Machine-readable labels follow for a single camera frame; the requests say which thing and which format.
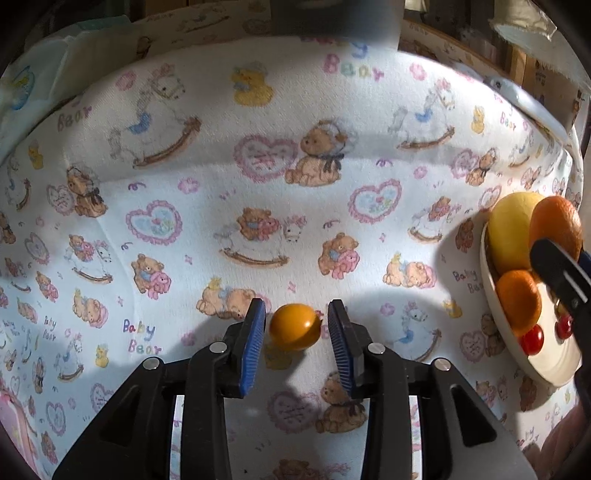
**pink heart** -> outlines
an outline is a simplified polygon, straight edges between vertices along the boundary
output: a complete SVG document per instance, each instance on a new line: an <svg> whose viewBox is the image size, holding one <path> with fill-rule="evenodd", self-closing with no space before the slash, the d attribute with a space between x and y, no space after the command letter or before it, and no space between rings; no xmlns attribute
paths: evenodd
<svg viewBox="0 0 591 480"><path fill-rule="evenodd" d="M480 200L478 201L478 209L483 212L486 210L490 210L495 206L495 203L501 196L501 190L503 187L501 185L497 185L496 187L486 189Z"/></svg>
<svg viewBox="0 0 591 480"><path fill-rule="evenodd" d="M462 150L456 158L453 159L450 168L455 179L462 179L468 175L476 166L478 166L478 155L469 148Z"/></svg>
<svg viewBox="0 0 591 480"><path fill-rule="evenodd" d="M66 412L64 411L64 407L61 403L56 403L55 405L50 401L47 402L45 407L45 413L47 416L47 421L51 426L51 429L54 433L61 437L66 432Z"/></svg>
<svg viewBox="0 0 591 480"><path fill-rule="evenodd" d="M101 408L105 406L105 403L115 393L112 390L107 390L102 384L95 383L90 391L90 402L92 403L92 409L95 412L100 412Z"/></svg>
<svg viewBox="0 0 591 480"><path fill-rule="evenodd" d="M47 201L49 205L55 208L56 212L66 216L74 211L74 205L76 201L72 192L65 185L53 185L47 186Z"/></svg>
<svg viewBox="0 0 591 480"><path fill-rule="evenodd" d="M234 148L242 174L256 183L282 177L297 157L297 144L289 139L268 140L261 135L243 138Z"/></svg>
<svg viewBox="0 0 591 480"><path fill-rule="evenodd" d="M466 359L476 363L485 353L486 337L480 330L464 332L460 335L460 350Z"/></svg>
<svg viewBox="0 0 591 480"><path fill-rule="evenodd" d="M31 233L29 238L25 238L25 248L29 252L29 255L41 265L47 265L49 263L49 250L47 250L43 240L36 233Z"/></svg>
<svg viewBox="0 0 591 480"><path fill-rule="evenodd" d="M129 212L125 223L137 238L152 245L170 245L183 231L180 214L165 200L155 200L145 210Z"/></svg>
<svg viewBox="0 0 591 480"><path fill-rule="evenodd" d="M318 418L320 399L312 392L299 397L291 391L277 392L269 400L267 412L278 429L286 433L300 433Z"/></svg>
<svg viewBox="0 0 591 480"><path fill-rule="evenodd" d="M12 377L10 379L10 390L14 393L14 396L18 396L18 391L21 388L21 377Z"/></svg>
<svg viewBox="0 0 591 480"><path fill-rule="evenodd" d="M349 213L361 223L381 222L392 213L400 196L402 185L396 179L390 179L378 185L366 185L353 192L349 199Z"/></svg>

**lemon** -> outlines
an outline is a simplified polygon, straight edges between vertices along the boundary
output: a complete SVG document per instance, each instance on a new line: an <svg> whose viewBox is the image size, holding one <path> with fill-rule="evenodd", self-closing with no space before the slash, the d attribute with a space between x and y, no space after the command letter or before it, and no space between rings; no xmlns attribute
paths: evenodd
<svg viewBox="0 0 591 480"><path fill-rule="evenodd" d="M544 198L536 192L515 192L497 202L488 222L492 261L500 275L509 270L530 270L530 222L535 206Z"/></svg>

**orange fruit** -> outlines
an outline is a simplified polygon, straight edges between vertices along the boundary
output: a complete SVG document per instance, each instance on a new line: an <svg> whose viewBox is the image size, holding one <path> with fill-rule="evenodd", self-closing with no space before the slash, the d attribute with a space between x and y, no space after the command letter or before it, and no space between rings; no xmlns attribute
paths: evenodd
<svg viewBox="0 0 591 480"><path fill-rule="evenodd" d="M320 338L320 324L320 318L312 307L289 303L273 314L269 336L281 350L304 350Z"/></svg>
<svg viewBox="0 0 591 480"><path fill-rule="evenodd" d="M583 246L583 228L577 209L561 196L541 200L531 214L530 248L536 240L549 238L575 260Z"/></svg>
<svg viewBox="0 0 591 480"><path fill-rule="evenodd" d="M496 283L496 295L515 336L524 336L538 323L542 313L542 297L527 270L504 273Z"/></svg>

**teddy bear print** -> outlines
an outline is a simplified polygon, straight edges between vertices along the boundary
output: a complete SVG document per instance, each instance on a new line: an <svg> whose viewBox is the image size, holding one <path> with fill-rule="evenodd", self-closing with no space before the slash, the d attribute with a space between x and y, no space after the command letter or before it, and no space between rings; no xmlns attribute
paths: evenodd
<svg viewBox="0 0 591 480"><path fill-rule="evenodd" d="M496 327L494 319L490 314L485 313L480 319L480 325L482 333L486 335L486 356L499 355L505 350L505 341Z"/></svg>
<svg viewBox="0 0 591 480"><path fill-rule="evenodd" d="M343 232L322 244L322 254L318 258L320 273L328 275L332 272L335 280L342 280L346 273L355 271L359 264L359 254L355 249L359 242Z"/></svg>
<svg viewBox="0 0 591 480"><path fill-rule="evenodd" d="M223 320L244 320L251 300L261 298L265 302L267 312L271 311L271 302L257 295L250 288L222 288L222 279L214 277L210 280L202 298L197 302L197 310L210 317L217 316Z"/></svg>
<svg viewBox="0 0 591 480"><path fill-rule="evenodd" d="M486 154L478 161L478 166L474 168L468 175L466 175L466 183L473 187L479 187L484 183L484 179L488 171L496 163L499 157L497 148L490 148Z"/></svg>
<svg viewBox="0 0 591 480"><path fill-rule="evenodd" d="M509 397L507 391L507 377L505 375L500 377L499 381L496 383L496 390L499 392L499 398L502 401L505 401Z"/></svg>
<svg viewBox="0 0 591 480"><path fill-rule="evenodd" d="M453 221L461 208L458 203L452 204L450 198L440 197L429 208L413 215L413 226L408 234L422 244L438 243L443 238L444 227Z"/></svg>
<svg viewBox="0 0 591 480"><path fill-rule="evenodd" d="M148 297L158 300L158 296L168 293L172 280L164 272L164 264L138 254L138 259L131 262L134 269L134 282L141 294L148 292Z"/></svg>
<svg viewBox="0 0 591 480"><path fill-rule="evenodd" d="M457 229L456 234L456 248L459 251L464 252L465 254L468 253L468 250L472 247L474 243L474 222L471 218L462 222Z"/></svg>
<svg viewBox="0 0 591 480"><path fill-rule="evenodd" d="M528 169L521 176L521 186L526 190L531 190L531 188L534 186L534 182L540 176L540 173L542 173L542 167L538 167L535 170L532 170L531 167L528 167Z"/></svg>
<svg viewBox="0 0 591 480"><path fill-rule="evenodd" d="M269 237L281 227L279 221L271 216L270 210L260 208L245 208L236 221L240 225L242 236L251 241L269 240Z"/></svg>
<svg viewBox="0 0 591 480"><path fill-rule="evenodd" d="M67 185L76 197L74 209L80 216L97 218L105 214L107 205L99 193L99 180L86 166L71 166L66 170Z"/></svg>
<svg viewBox="0 0 591 480"><path fill-rule="evenodd" d="M273 470L273 480L325 480L318 470L302 460L279 460L279 467Z"/></svg>
<svg viewBox="0 0 591 480"><path fill-rule="evenodd" d="M47 431L41 434L41 451L53 465L57 465L56 446Z"/></svg>
<svg viewBox="0 0 591 480"><path fill-rule="evenodd" d="M524 375L523 380L521 381L521 386L519 387L521 411L528 411L533 408L537 394L538 387L535 382L527 375Z"/></svg>
<svg viewBox="0 0 591 480"><path fill-rule="evenodd" d="M361 400L351 400L340 384L338 372L332 372L320 390L322 400L329 404L321 418L316 420L318 433L344 433L365 423L367 415Z"/></svg>
<svg viewBox="0 0 591 480"><path fill-rule="evenodd" d="M0 212L0 228L2 229L2 238L0 238L0 242L4 241L6 244L13 244L17 241L17 237L12 233L12 229L8 224L6 215L2 212Z"/></svg>
<svg viewBox="0 0 591 480"><path fill-rule="evenodd" d="M11 372L12 367L14 367L14 362L17 361L17 350L14 349L12 352L8 352L4 357L4 365L6 365L6 370Z"/></svg>
<svg viewBox="0 0 591 480"><path fill-rule="evenodd" d="M488 405L489 408L495 404L496 398L496 387L491 385L487 380L485 382L476 381L476 393L480 395L480 398Z"/></svg>
<svg viewBox="0 0 591 480"><path fill-rule="evenodd" d="M43 393L43 378L45 377L45 363L43 358L33 362L33 387L36 393Z"/></svg>
<svg viewBox="0 0 591 480"><path fill-rule="evenodd" d="M74 255L83 262L90 262L95 253L95 247L90 242L86 242L83 236L80 235L69 235L70 237L70 248L73 250Z"/></svg>
<svg viewBox="0 0 591 480"><path fill-rule="evenodd" d="M8 297L4 293L4 289L0 287L0 307L6 308L8 307Z"/></svg>
<svg viewBox="0 0 591 480"><path fill-rule="evenodd" d="M285 182L320 187L340 180L341 161L353 151L357 140L357 133L344 119L321 120L301 140L306 156L285 172Z"/></svg>
<svg viewBox="0 0 591 480"><path fill-rule="evenodd" d="M17 297L17 310L20 315L25 317L27 320L30 320L33 323L37 323L37 312L35 309L28 303L21 301Z"/></svg>
<svg viewBox="0 0 591 480"><path fill-rule="evenodd" d="M437 282L435 271L423 262L403 262L400 252L392 257L382 281L393 287L433 288Z"/></svg>
<svg viewBox="0 0 591 480"><path fill-rule="evenodd" d="M12 259L8 257L4 257L4 263L6 263L6 268L8 272L14 277L17 278L19 275L26 277L27 275L24 272L22 267L22 263L20 262L13 262Z"/></svg>
<svg viewBox="0 0 591 480"><path fill-rule="evenodd" d="M47 300L51 300L53 303L55 303L59 296L59 293L57 291L57 288L51 283L51 279L49 277L46 277L41 272L37 271L37 276L35 280L39 284L39 290L41 290L43 296L47 298Z"/></svg>
<svg viewBox="0 0 591 480"><path fill-rule="evenodd" d="M83 297L77 288L74 292L74 305L72 310L78 318L94 328L102 328L109 319L107 308L98 300Z"/></svg>

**red cherry tomato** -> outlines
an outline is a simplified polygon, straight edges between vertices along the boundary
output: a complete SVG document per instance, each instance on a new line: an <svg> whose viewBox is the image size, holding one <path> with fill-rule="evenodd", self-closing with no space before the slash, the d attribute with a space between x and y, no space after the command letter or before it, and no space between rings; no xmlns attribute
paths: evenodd
<svg viewBox="0 0 591 480"><path fill-rule="evenodd" d="M573 318L568 313L561 315L554 328L556 336L561 340L566 340L573 334Z"/></svg>
<svg viewBox="0 0 591 480"><path fill-rule="evenodd" d="M537 355L544 345L544 331L538 324L519 339L519 344L527 356Z"/></svg>

